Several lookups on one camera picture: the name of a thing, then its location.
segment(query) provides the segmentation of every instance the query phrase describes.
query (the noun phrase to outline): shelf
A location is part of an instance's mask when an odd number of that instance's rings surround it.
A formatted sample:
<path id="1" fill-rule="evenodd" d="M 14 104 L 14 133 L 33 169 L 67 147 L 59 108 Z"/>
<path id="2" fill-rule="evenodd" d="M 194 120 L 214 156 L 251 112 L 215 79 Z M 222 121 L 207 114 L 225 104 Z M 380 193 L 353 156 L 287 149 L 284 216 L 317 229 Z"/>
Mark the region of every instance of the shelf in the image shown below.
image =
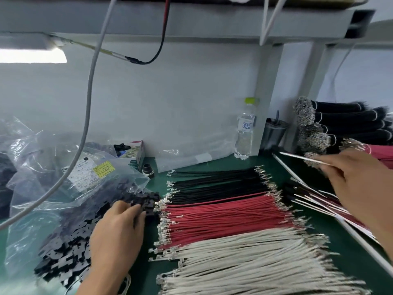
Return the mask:
<path id="1" fill-rule="evenodd" d="M 98 34 L 107 7 L 107 1 L 98 0 L 0 0 L 0 32 Z M 354 12 L 355 9 L 285 9 L 278 15 L 269 37 L 275 42 L 340 39 Z M 107 33 L 160 36 L 163 14 L 163 3 L 119 1 Z M 256 39 L 261 33 L 262 16 L 261 7 L 174 3 L 167 35 Z"/>

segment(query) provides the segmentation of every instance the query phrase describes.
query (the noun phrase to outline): hand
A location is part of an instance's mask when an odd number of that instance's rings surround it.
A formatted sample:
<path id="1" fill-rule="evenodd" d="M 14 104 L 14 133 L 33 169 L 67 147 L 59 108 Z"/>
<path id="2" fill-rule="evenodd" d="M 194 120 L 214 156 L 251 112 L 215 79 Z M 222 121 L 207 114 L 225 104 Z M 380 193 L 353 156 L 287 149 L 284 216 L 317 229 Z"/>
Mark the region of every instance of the hand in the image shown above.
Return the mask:
<path id="1" fill-rule="evenodd" d="M 111 269 L 122 278 L 127 275 L 143 242 L 146 212 L 138 215 L 140 209 L 140 205 L 117 201 L 105 213 L 90 238 L 92 269 Z"/>
<path id="2" fill-rule="evenodd" d="M 366 224 L 393 256 L 393 171 L 363 151 L 347 149 L 317 158 L 342 205 Z"/>

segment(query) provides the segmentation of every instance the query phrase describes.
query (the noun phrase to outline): label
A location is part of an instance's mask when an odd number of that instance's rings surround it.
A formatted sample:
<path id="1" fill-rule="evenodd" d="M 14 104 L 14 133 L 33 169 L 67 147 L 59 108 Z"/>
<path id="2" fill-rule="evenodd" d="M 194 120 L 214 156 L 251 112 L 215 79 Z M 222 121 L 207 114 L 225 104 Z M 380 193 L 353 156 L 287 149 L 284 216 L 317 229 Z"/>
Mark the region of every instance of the label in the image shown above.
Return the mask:
<path id="1" fill-rule="evenodd" d="M 115 168 L 109 161 L 106 161 L 105 163 L 101 163 L 99 166 L 96 166 L 93 170 L 98 177 L 102 178 L 110 172 L 113 172 Z"/>
<path id="2" fill-rule="evenodd" d="M 202 162 L 207 162 L 207 161 L 213 160 L 213 158 L 211 157 L 211 155 L 209 153 L 203 153 L 203 154 L 195 155 L 195 158 L 197 159 L 198 163 L 202 163 Z"/>
<path id="3" fill-rule="evenodd" d="M 95 162 L 88 157 L 80 159 L 67 178 L 79 192 L 82 192 L 101 180 L 101 178 L 93 171 L 93 168 L 96 166 Z M 67 170 L 68 167 L 62 168 L 63 173 Z"/>
<path id="4" fill-rule="evenodd" d="M 237 126 L 238 131 L 243 131 L 245 133 L 250 133 L 254 125 L 254 120 L 239 118 L 239 124 Z"/>

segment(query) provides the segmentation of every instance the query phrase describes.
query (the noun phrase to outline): small box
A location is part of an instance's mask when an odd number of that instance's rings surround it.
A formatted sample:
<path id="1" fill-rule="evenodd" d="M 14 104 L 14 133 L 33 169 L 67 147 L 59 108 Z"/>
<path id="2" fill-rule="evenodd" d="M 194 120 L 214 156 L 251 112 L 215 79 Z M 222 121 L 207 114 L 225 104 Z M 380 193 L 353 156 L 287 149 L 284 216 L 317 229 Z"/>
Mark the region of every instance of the small box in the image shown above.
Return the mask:
<path id="1" fill-rule="evenodd" d="M 128 165 L 137 171 L 142 171 L 143 160 L 145 159 L 145 148 L 143 147 L 143 141 L 133 141 L 126 143 L 131 147 L 119 156 L 119 159 L 128 159 Z"/>

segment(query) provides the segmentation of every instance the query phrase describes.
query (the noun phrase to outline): person's left hand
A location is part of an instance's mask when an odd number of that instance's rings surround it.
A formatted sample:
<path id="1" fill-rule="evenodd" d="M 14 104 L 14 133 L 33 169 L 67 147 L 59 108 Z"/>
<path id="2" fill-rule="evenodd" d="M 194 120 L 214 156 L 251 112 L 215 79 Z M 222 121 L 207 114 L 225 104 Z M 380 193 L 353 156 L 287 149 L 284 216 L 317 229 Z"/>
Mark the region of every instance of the person's left hand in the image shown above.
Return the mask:
<path id="1" fill-rule="evenodd" d="M 90 238 L 92 271 L 106 269 L 122 278 L 127 275 L 143 242 L 146 212 L 138 215 L 140 209 L 140 205 L 117 201 L 97 223 Z"/>

